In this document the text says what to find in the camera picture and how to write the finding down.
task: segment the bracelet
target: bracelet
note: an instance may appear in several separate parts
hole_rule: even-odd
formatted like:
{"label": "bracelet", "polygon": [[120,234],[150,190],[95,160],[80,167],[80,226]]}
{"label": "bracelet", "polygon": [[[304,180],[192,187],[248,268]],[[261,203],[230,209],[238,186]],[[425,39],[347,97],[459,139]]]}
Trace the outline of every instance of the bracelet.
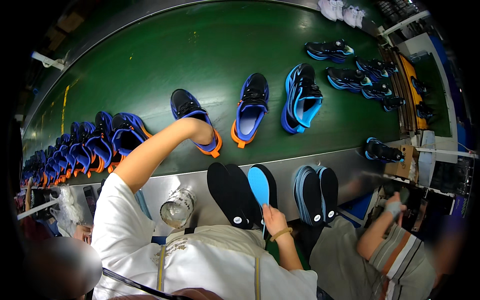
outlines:
{"label": "bracelet", "polygon": [[274,236],[272,236],[270,238],[270,241],[275,241],[279,236],[281,236],[282,234],[284,233],[291,233],[293,231],[293,228],[292,227],[287,227],[285,229],[282,229],[280,230],[279,232],[277,232]]}

